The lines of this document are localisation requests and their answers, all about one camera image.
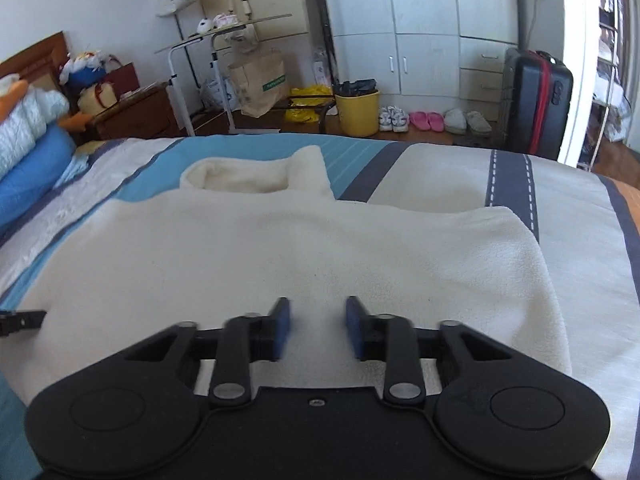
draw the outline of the pink slipper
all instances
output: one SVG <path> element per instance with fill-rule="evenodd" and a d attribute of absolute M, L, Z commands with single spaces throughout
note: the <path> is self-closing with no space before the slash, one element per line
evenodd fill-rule
<path fill-rule="evenodd" d="M 444 119 L 440 114 L 435 114 L 435 113 L 427 114 L 427 118 L 428 118 L 429 124 L 431 125 L 431 129 L 434 132 L 440 133 L 444 131 Z"/>
<path fill-rule="evenodd" d="M 411 112 L 409 114 L 409 120 L 411 124 L 413 124 L 419 130 L 424 132 L 428 132 L 431 130 L 431 125 L 429 124 L 429 117 L 424 112 Z"/>

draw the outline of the suitcase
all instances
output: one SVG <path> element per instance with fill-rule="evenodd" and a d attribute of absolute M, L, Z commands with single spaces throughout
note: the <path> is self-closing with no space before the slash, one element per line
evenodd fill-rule
<path fill-rule="evenodd" d="M 558 160 L 573 87 L 574 76 L 559 59 L 510 48 L 498 118 L 505 149 Z"/>

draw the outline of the white wardrobe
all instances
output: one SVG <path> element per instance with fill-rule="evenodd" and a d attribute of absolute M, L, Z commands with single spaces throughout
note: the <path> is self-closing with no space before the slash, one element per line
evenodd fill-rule
<path fill-rule="evenodd" d="M 496 120 L 517 0 L 327 0 L 341 80 L 374 78 L 382 104 Z"/>

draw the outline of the wooden floor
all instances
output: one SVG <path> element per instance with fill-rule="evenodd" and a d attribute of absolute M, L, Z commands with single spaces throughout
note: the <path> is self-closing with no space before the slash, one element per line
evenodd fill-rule
<path fill-rule="evenodd" d="M 254 119 L 242 115 L 240 112 L 234 113 L 234 121 L 238 128 L 264 128 L 273 129 L 279 132 L 291 132 L 302 134 L 318 133 L 318 123 L 287 123 L 284 117 L 284 111 L 272 110 L 259 119 Z M 206 123 L 203 127 L 196 131 L 199 136 L 208 136 L 213 134 L 226 134 L 228 132 L 228 124 L 224 115 L 210 120 L 210 118 L 201 118 L 195 120 L 197 127 L 199 124 Z M 343 135 L 340 129 L 340 121 L 337 116 L 328 116 L 326 121 L 326 130 L 329 135 Z M 447 132 L 422 132 L 411 126 L 409 132 L 405 134 L 395 134 L 393 132 L 379 132 L 369 139 L 379 140 L 405 140 L 407 142 L 427 142 L 430 144 L 445 144 L 470 146 L 475 148 L 496 148 L 498 147 L 497 139 L 493 136 L 491 139 L 481 139 L 472 135 L 457 136 Z M 600 147 L 599 161 L 593 169 L 594 173 L 615 178 L 640 189 L 640 162 L 632 155 L 631 150 L 622 142 L 609 142 L 606 138 L 602 141 Z"/>

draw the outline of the bed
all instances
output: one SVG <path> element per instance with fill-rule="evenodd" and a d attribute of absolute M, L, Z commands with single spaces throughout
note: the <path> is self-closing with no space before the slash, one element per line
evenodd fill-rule
<path fill-rule="evenodd" d="M 640 192 L 534 156 L 307 134 L 110 141 L 84 176 L 44 197 L 0 240 L 0 310 L 42 308 L 30 303 L 30 289 L 56 251 L 110 203 L 175 190 L 183 172 L 207 157 L 276 160 L 309 145 L 320 147 L 340 201 L 438 214 L 505 206 L 517 215 L 542 250 L 573 377 L 610 411 L 612 433 L 595 471 L 640 478 Z M 0 342 L 3 371 L 15 367 L 7 352 L 20 348 L 8 341 Z M 32 478 L 39 469 L 22 428 L 25 407 L 0 381 L 0 478 Z"/>

